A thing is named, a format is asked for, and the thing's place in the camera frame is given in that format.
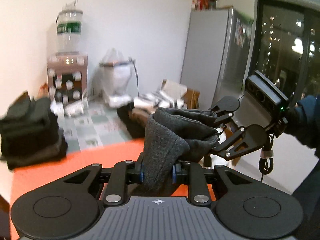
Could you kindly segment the dark blue sleeve forearm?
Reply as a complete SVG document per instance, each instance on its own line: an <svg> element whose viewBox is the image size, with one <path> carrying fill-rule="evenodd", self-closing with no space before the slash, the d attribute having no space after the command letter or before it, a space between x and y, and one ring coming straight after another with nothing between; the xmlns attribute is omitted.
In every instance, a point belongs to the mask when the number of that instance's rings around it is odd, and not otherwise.
<svg viewBox="0 0 320 240"><path fill-rule="evenodd" d="M290 107L286 115L285 133L294 136L302 145L315 149L319 158L319 95L308 95Z"/></svg>

